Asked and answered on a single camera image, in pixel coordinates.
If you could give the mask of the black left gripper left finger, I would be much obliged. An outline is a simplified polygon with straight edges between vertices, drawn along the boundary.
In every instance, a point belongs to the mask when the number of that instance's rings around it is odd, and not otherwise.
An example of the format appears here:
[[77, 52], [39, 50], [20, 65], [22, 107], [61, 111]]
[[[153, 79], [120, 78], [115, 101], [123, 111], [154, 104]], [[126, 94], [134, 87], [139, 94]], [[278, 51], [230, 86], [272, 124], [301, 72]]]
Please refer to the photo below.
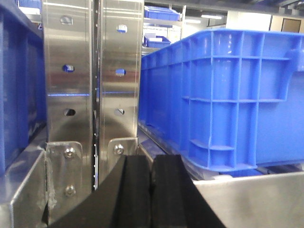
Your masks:
[[51, 228], [149, 228], [150, 167], [145, 156], [122, 156], [88, 198]]

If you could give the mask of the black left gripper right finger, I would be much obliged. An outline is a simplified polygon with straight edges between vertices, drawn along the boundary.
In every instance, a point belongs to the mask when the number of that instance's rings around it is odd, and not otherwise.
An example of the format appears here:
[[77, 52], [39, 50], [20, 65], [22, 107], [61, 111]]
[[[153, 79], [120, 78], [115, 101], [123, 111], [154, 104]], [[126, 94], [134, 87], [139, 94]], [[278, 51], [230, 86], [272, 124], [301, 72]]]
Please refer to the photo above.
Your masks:
[[153, 228], [225, 227], [194, 185], [181, 156], [156, 156], [151, 181]]

